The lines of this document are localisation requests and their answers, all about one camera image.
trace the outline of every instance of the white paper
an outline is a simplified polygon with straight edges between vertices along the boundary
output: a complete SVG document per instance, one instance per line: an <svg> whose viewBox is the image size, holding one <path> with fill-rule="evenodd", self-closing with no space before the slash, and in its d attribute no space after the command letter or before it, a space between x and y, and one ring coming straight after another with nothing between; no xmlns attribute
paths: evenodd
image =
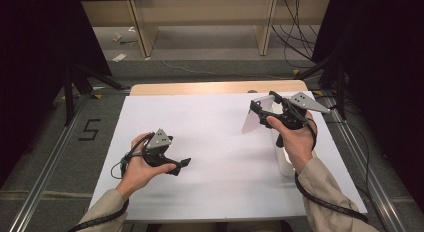
<svg viewBox="0 0 424 232"><path fill-rule="evenodd" d="M162 128L174 136L165 155L177 161L192 160L178 176L159 175L136 192L130 198L128 221L234 221L305 215L293 178L279 172L271 131L262 126L241 133L250 101L264 95L127 97L91 205L118 184L110 169L129 151L131 140ZM366 212L321 114L314 112L313 116L319 128L318 157L360 212Z"/></svg>
<svg viewBox="0 0 424 232"><path fill-rule="evenodd" d="M116 56L115 58L113 58L112 60L115 61L115 62L119 62L119 61L123 60L125 57L127 57L127 55L121 53L118 56Z"/></svg>

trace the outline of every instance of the sleeve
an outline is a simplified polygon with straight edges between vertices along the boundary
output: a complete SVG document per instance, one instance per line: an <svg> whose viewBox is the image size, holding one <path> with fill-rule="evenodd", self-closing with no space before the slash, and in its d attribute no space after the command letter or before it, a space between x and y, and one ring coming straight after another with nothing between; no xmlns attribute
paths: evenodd
<svg viewBox="0 0 424 232"><path fill-rule="evenodd" d="M333 175L320 159L310 160L302 169L298 179L313 196L358 211L356 204L342 194ZM377 231L361 220L321 207L307 198L303 198L303 201L313 231Z"/></svg>
<svg viewBox="0 0 424 232"><path fill-rule="evenodd" d="M106 215L110 215L119 211L124 205L125 201L122 198L122 195L115 189L106 191L103 196L87 211L87 213L82 217L79 223L84 223L86 221L97 219ZM106 222L104 224L96 225L83 229L80 231L83 232L118 232L121 231L122 224L127 218L128 213L122 214L115 220Z"/></svg>

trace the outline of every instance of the floor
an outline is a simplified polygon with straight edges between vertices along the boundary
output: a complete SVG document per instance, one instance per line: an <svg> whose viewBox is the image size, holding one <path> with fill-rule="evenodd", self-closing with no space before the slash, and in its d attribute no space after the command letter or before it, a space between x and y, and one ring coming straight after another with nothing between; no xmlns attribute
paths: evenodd
<svg viewBox="0 0 424 232"><path fill-rule="evenodd" d="M275 29L283 39L287 39L281 29L288 32L291 26ZM301 30L312 42L310 46L313 49L319 26L312 26L312 29L303 26ZM158 81L290 78L295 70L302 71L305 70L302 67L313 64L295 51L285 50L284 43L275 32L271 32L267 55L259 56L253 28L249 26L161 27L149 58L141 56L138 44L133 42L137 39L135 33L129 28L94 28L94 31L113 77L127 85ZM119 41L113 41L116 33L122 36ZM299 33L295 31L293 36L297 37ZM301 41L290 39L289 42L302 53L311 53ZM112 62L121 53L127 56L121 62ZM284 63L284 71L281 71L281 63ZM318 79L319 73L305 80L308 88L317 88ZM96 87L104 86L95 80L92 83ZM75 94L75 102L80 107L77 107L78 120L73 128L64 129L65 104L61 92L54 101L55 109L46 116L33 139L33 150L22 156L1 188L0 231L10 231L19 218L24 218L19 220L22 225L13 231L63 231L78 223L87 210L128 91L100 90L94 93L97 97L91 98L78 98L77 91ZM317 97L317 100L328 106L334 103L331 98ZM364 158L357 154L369 153L369 182L375 187L370 190L378 192L373 197L377 207L373 207L374 203L362 194L369 210L370 224L380 231L422 231L423 213L382 156L378 142L355 106L354 98L348 96L345 101L347 122L355 126L332 123L339 119L333 115L325 119L353 181L360 188L364 188L365 184L363 169L360 168ZM99 133L96 133L95 139L85 140L93 136L91 132L87 133L89 124ZM46 172L46 164L51 165L51 171ZM26 208L30 209L27 211L22 210L27 197L37 192L39 197L35 205L28 205ZM294 231L310 231L305 217L288 218L287 221ZM123 231L144 231L144 227L127 224Z"/></svg>

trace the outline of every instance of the black cable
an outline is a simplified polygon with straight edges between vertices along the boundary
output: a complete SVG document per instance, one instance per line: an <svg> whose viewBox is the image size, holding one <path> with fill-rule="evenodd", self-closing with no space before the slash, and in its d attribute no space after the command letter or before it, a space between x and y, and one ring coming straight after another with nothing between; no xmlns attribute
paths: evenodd
<svg viewBox="0 0 424 232"><path fill-rule="evenodd" d="M311 25L309 25L309 28L311 28L311 30L312 30L312 32L315 34L315 36L316 36L316 37L318 37L317 32L315 32L314 28L312 28L312 26L311 26Z"/></svg>
<svg viewBox="0 0 424 232"><path fill-rule="evenodd" d="M272 27L272 29L274 30L274 32L275 32L275 34L280 38L280 40L282 41L282 42L284 42L284 52L283 52L283 55L284 55L284 60L286 61L286 63L287 64L289 64L290 66L292 66L292 67L294 67L294 68L299 68L299 69L309 69L309 68L312 68L311 66L297 66L297 65L294 65L294 64L292 64L292 63L290 63L289 62L289 60L287 59L287 56L286 56L286 48L287 48L287 46L286 45L289 45L288 43L287 43L287 41L285 41L278 33L277 33L277 31L275 30L275 28L274 27ZM292 47L291 45L289 45L289 47L290 48L292 48L293 50L295 50L296 52L298 52L299 54L301 54L302 56L306 56L306 55L304 55L304 54L302 54L300 51L298 51L298 50L296 50L294 47Z"/></svg>
<svg viewBox="0 0 424 232"><path fill-rule="evenodd" d="M145 135L143 138L141 138L132 148L131 150L125 154L125 156L121 159L121 161L119 163L117 163L116 165L114 165L112 167L112 169L110 170L110 173L112 175L113 178L115 179L122 179L124 177L125 172L127 171L127 165L130 162L131 158L135 157L135 156L141 156L139 154L137 155L133 155L133 153L135 152L135 150L137 149L137 147L141 144L144 143L146 141L150 141L151 138L153 138L154 133L149 133L147 135ZM112 171L113 169L117 166L121 164L121 178L117 178L113 175ZM106 222L112 221L118 217L120 217L121 215L123 215L125 213L125 211L127 211L129 205L129 200L125 201L124 205L122 206L122 208L111 214L111 215L106 215L97 219L93 219L93 220L89 220L83 223L80 223L76 226L74 226L73 228L71 228L70 230L68 230L68 232L75 232L75 231L79 231L79 230L83 230L95 225L99 225L99 224L104 224Z"/></svg>
<svg viewBox="0 0 424 232"><path fill-rule="evenodd" d="M337 97L337 96L317 96L317 97L315 97L315 99L320 99L320 98L334 98L334 97ZM345 106L346 105L354 105L354 103L353 102L351 102L351 101L348 101L348 102L344 102L343 103ZM330 110L334 110L334 109L336 109L337 108L337 105L333 105L333 106L331 106L329 109ZM346 109L346 108L344 108L344 111L346 111L346 112L348 112L349 114L352 114L352 115L356 115L356 116L362 116L362 113L358 113L358 112L353 112L353 111L350 111L350 110L348 110L348 109Z"/></svg>
<svg viewBox="0 0 424 232"><path fill-rule="evenodd" d="M130 43L135 43L138 42L138 40L133 40L133 41L120 41L120 44L130 44Z"/></svg>
<svg viewBox="0 0 424 232"><path fill-rule="evenodd" d="M352 218L355 218L355 219L358 219L358 220L362 220L364 223L368 224L368 218L365 215L359 213L358 211L329 203L327 201L321 200L320 198L317 198L314 195L310 194L308 191L306 191L305 188L303 188L302 184L299 182L297 173L295 173L295 183L296 183L296 187L299 189L300 193L303 196L305 196L308 200L310 200L311 202L313 202L313 203L315 203L319 206L322 206L324 208L327 208L329 210L336 211L338 213L347 215L349 217L352 217Z"/></svg>
<svg viewBox="0 0 424 232"><path fill-rule="evenodd" d="M289 34L288 34L288 38L287 38L287 40L286 40L286 42L288 43L288 41L289 41L289 39L290 39L290 36L291 36L291 33L292 33L292 31L293 31L293 28L294 28L294 23L292 23L292 26L291 26L291 28L290 28L290 32L289 32ZM289 65L291 65L291 66L293 66L288 60L287 60L287 54L286 54L286 51L287 51L287 44L285 44L284 45L284 51L283 51L283 54L284 54L284 59L286 60L286 62L289 64Z"/></svg>
<svg viewBox="0 0 424 232"><path fill-rule="evenodd" d="M299 50L297 50L295 47L293 47L291 44L289 44L286 40L284 40L280 34L277 33L277 31L275 30L274 26L272 26L272 30L274 30L275 34L278 36L278 38L280 38L281 41L283 41L283 43L285 45L287 45L288 47L290 47L292 50L296 51L298 54L302 55L303 57L305 57L308 60L311 60L311 58L307 55L305 55L304 53L300 52Z"/></svg>
<svg viewBox="0 0 424 232"><path fill-rule="evenodd" d="M315 123L315 121L314 121L313 119L309 119L309 118L308 118L308 120L309 120L309 121L311 121L312 123L314 123L315 128L317 128L317 132L315 132L315 131L312 129L312 126L311 126L309 123L306 125L306 126L307 126L307 128L309 129L309 131L311 132L312 137L314 138L314 144L312 145L312 150L314 150L314 149L315 149L315 145L317 144L318 126L317 126L317 123Z"/></svg>
<svg viewBox="0 0 424 232"><path fill-rule="evenodd" d="M284 33L284 34L286 34L287 36L289 36L290 38L292 38L292 39L294 39L294 40L298 40L298 41L305 41L306 43L315 44L315 43L314 43L314 42L312 42L312 41L303 40L303 39L300 39L300 38L294 37L293 35L290 35L289 33L287 33L287 32L283 29L283 27L282 27L281 25L279 25L279 27L280 27L281 31L283 31L283 33Z"/></svg>
<svg viewBox="0 0 424 232"><path fill-rule="evenodd" d="M291 79L291 78L283 78L283 77L277 77L277 76L271 76L271 75L254 75L254 74L239 74L239 73L214 73L214 72L209 72L209 71L194 71L194 70L185 69L185 68L179 67L179 66L171 66L171 65L167 64L164 60L162 60L162 62L168 68L180 69L180 70L186 71L188 73L193 73L193 74L208 74L208 75L216 75L216 76L236 75L236 76L241 76L241 77L258 77L258 78L262 77L262 78L272 78L272 79L279 79L279 80L289 80L289 79Z"/></svg>
<svg viewBox="0 0 424 232"><path fill-rule="evenodd" d="M306 123L308 121L307 118L305 118L304 116L302 116L301 114L299 114L299 112L293 107L293 105L288 102L287 103L287 107L289 109L290 112L292 112L292 114L300 121L302 121L303 123Z"/></svg>
<svg viewBox="0 0 424 232"><path fill-rule="evenodd" d="M321 98L336 98L337 96L335 95L320 95L315 97L315 99L321 99Z"/></svg>
<svg viewBox="0 0 424 232"><path fill-rule="evenodd" d="M383 227L383 230L384 231L388 231L387 230L387 227L386 227L386 224L383 222L383 219L381 218L381 215L380 215L380 213L378 213L378 209L376 208L377 207L377 205L375 204L375 202L374 202L374 200L372 199L372 197L371 197L371 193L370 193L370 190L369 190L369 186L368 186L368 181L369 181L369 163L370 163L370 151L369 151L369 146L368 146L368 142L367 142L367 140L366 140L366 137L365 137L365 135L362 133L362 131L361 130L359 130L357 127L355 127L355 126L353 126L353 125L351 125L351 124L348 124L348 123L346 123L346 122L337 122L337 121L328 121L328 122L326 122L327 124L342 124L342 125L345 125L345 126L348 126L348 127L350 127L350 128L353 128L353 129L355 129L360 135L361 135L361 137L362 137L362 140L364 141L364 143L365 143L365 149L366 149L366 152L367 152L367 158L366 158L366 169L365 169L365 191L362 189L362 188L360 188L359 186L357 186L356 184L355 184L355 187L358 189L358 190L360 190L362 193L364 193L367 197L368 197L368 199L370 200L370 202L371 202L371 205L372 205L372 207L373 207L373 209L374 209L374 211L376 212L376 214L377 214L377 218L378 218L378 220L379 220L379 222L380 222L380 224L381 224L381 226Z"/></svg>
<svg viewBox="0 0 424 232"><path fill-rule="evenodd" d="M295 16L293 15L293 13L292 13L292 11L291 11L288 3L287 3L287 0L284 0L284 3L287 6L287 9L288 9L288 11L290 13L290 16L292 17L293 24L296 25L296 27L297 27L297 29L299 31L300 38L303 37L302 44L303 44L303 47L305 48L306 53L309 55L309 57L311 57L311 55L309 54L308 49L306 48L305 43L304 43L304 41L307 41L306 40L306 37L303 34L302 30L300 29L300 25L299 25L299 3L300 2L299 2L299 0L296 0L296 15ZM306 43L306 44L308 45L308 47L311 50L311 52L313 52L313 50L312 50L311 46L309 45L309 43Z"/></svg>

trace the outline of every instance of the gray carpet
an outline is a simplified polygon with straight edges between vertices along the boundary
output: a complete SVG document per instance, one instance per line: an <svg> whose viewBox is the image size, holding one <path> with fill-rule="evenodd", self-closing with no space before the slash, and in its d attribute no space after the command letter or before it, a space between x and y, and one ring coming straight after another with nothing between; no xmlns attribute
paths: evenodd
<svg viewBox="0 0 424 232"><path fill-rule="evenodd" d="M291 61L302 66L311 65L307 61ZM124 84L138 83L171 83L171 82L200 82L200 81L237 81L237 80L272 80L273 77L291 78L293 76L290 65L284 61L170 61L175 67L171 69L162 61L126 61L109 62L113 79ZM94 86L103 84L91 80ZM307 81L309 88L317 88L317 79ZM52 152L59 138L65 121L65 105L58 95L55 101L56 109L47 115L40 128L38 136L34 139L33 151L23 155L16 165L12 175L1 189L0 197L0 231L7 231L18 209L25 199L27 192L32 188L40 174L45 161ZM37 209L26 231L64 231L76 224L86 211L91 194L97 183L98 175L103 166L108 146L119 118L126 94L105 94L100 99L91 99L84 107L71 135L66 150L61 157L57 168L50 179ZM346 109L348 123L357 127L365 136L370 151L370 166L376 172L378 179L393 201L401 220L406 226L406 231L422 231L424 216L411 199L401 181L393 171L390 163L385 160L372 131L367 126L366 120L360 115L354 101L347 101ZM90 129L98 129L95 140L84 141L92 132L83 132L90 119L100 120L90 123ZM326 121L332 118L325 116ZM360 187L364 186L364 179L360 174L351 152L342 138L337 125L329 124L330 132L342 155L353 181ZM357 134L361 148L365 148L362 136ZM363 196L369 210L370 224L383 231L374 209L366 196ZM294 231L310 231L305 217L288 218ZM124 231L141 231L140 226L126 225Z"/></svg>

